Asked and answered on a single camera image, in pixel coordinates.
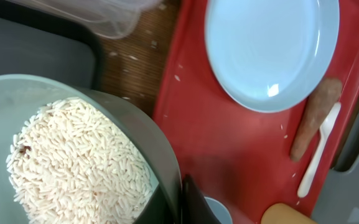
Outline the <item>yellow plastic cup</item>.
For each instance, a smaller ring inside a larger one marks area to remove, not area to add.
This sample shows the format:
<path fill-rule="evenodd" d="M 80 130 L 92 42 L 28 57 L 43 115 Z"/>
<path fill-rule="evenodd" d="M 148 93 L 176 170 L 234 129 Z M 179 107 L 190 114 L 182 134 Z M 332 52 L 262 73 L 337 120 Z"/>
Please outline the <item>yellow plastic cup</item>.
<path fill-rule="evenodd" d="M 317 224 L 317 222 L 284 203 L 276 203 L 264 212 L 261 224 Z"/>

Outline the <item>green bowl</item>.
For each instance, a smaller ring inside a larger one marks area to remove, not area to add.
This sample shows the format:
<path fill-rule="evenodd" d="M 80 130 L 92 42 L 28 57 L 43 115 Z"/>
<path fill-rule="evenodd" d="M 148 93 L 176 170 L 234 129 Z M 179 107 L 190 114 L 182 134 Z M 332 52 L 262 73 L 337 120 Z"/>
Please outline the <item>green bowl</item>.
<path fill-rule="evenodd" d="M 112 120 L 139 149 L 157 179 L 156 192 L 137 223 L 181 223 L 179 165 L 166 136 L 147 114 L 117 96 L 20 74 L 0 75 L 0 223 L 29 221 L 23 207 L 14 201 L 6 167 L 13 136 L 41 106 L 73 96 Z"/>

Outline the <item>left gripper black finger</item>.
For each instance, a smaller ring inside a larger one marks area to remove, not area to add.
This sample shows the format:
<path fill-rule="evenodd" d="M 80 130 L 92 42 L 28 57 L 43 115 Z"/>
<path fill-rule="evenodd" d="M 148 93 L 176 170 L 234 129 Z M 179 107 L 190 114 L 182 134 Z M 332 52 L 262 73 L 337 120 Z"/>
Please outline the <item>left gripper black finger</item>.
<path fill-rule="evenodd" d="M 220 224 L 191 175 L 185 175 L 182 185 L 182 223 Z"/>

